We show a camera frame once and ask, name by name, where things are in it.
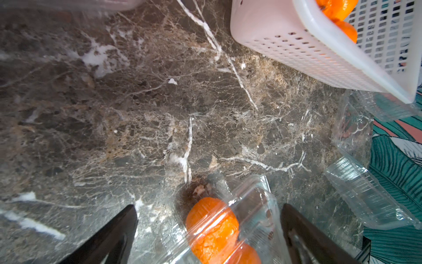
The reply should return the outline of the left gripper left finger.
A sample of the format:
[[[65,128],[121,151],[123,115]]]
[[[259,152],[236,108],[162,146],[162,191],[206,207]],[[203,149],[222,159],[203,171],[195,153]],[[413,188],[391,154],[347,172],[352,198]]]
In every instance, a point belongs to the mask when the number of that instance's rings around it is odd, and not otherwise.
[[[127,205],[61,264],[126,264],[133,246],[138,219],[134,205]]]

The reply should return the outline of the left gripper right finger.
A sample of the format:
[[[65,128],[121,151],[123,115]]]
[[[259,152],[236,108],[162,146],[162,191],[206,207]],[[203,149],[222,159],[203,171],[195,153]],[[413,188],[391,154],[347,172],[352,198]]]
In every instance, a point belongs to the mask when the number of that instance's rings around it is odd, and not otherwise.
[[[281,226],[293,264],[311,264],[309,253],[321,264],[359,263],[288,203],[281,210]]]

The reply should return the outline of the orange with leaf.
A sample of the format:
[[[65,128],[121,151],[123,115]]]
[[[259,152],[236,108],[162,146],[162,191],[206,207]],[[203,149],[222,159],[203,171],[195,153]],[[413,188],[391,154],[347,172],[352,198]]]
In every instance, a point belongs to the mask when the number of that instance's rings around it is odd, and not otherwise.
[[[331,20],[344,21],[358,4],[358,0],[316,0],[320,10]]]

